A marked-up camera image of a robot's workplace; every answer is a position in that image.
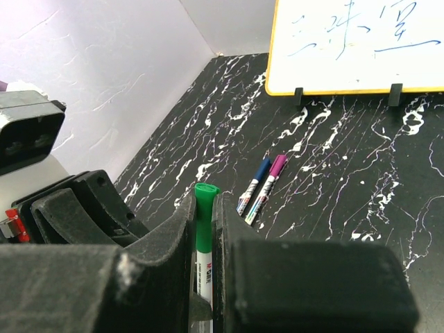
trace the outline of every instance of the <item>blue marker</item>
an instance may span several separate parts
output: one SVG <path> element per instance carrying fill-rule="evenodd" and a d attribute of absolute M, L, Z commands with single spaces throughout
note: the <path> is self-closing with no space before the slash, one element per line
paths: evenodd
<path fill-rule="evenodd" d="M 252 196 L 253 192 L 255 191 L 257 184 L 259 184 L 261 179 L 268 172 L 268 169 L 270 169 L 270 166 L 271 166 L 271 161 L 267 157 L 265 160 L 262 161 L 261 166 L 259 167 L 259 170 L 257 170 L 257 173 L 255 174 L 255 177 L 253 178 L 253 180 L 251 180 L 251 183 L 248 186 L 247 190 L 239 198 L 239 203 L 237 205 L 237 212 L 239 213 L 239 215 L 242 215 L 242 213 L 244 212 L 245 207 L 247 207 L 248 201 L 250 201 L 251 196 Z"/>

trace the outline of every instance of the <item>purple object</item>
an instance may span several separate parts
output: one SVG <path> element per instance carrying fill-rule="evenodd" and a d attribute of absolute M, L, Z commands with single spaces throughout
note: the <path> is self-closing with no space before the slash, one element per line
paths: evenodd
<path fill-rule="evenodd" d="M 273 162 L 273 165 L 270 169 L 270 176 L 277 178 L 284 168 L 285 162 L 287 161 L 287 157 L 285 155 L 278 155 Z"/>
<path fill-rule="evenodd" d="M 8 84 L 6 82 L 0 81 L 0 92 L 5 92 Z"/>

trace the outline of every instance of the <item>green marker cap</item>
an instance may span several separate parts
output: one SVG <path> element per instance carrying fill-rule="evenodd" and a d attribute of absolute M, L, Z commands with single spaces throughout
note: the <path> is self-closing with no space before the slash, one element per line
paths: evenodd
<path fill-rule="evenodd" d="M 221 191 L 214 185 L 197 183 L 194 187 L 196 195 L 196 250 L 210 253 L 212 250 L 212 215 L 213 202 Z"/>

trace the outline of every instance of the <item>black clip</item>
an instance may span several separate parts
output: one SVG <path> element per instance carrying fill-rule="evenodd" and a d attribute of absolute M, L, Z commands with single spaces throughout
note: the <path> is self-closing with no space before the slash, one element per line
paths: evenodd
<path fill-rule="evenodd" d="M 388 95 L 388 106 L 398 107 L 403 100 L 402 83 L 393 83 L 390 88 L 390 94 Z"/>
<path fill-rule="evenodd" d="M 302 105 L 302 96 L 304 95 L 304 88 L 294 89 L 294 101 L 296 106 Z"/>

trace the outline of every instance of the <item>blue marker cap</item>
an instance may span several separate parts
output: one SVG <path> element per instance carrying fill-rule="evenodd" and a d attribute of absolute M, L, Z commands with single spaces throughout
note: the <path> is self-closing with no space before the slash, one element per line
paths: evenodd
<path fill-rule="evenodd" d="M 268 172 L 268 169 L 270 169 L 270 166 L 271 166 L 271 161 L 267 157 L 262 161 L 261 166 L 259 167 L 259 170 L 257 170 L 257 173 L 255 174 L 254 179 L 260 181 L 262 179 L 262 177 L 264 177 L 265 173 Z"/>

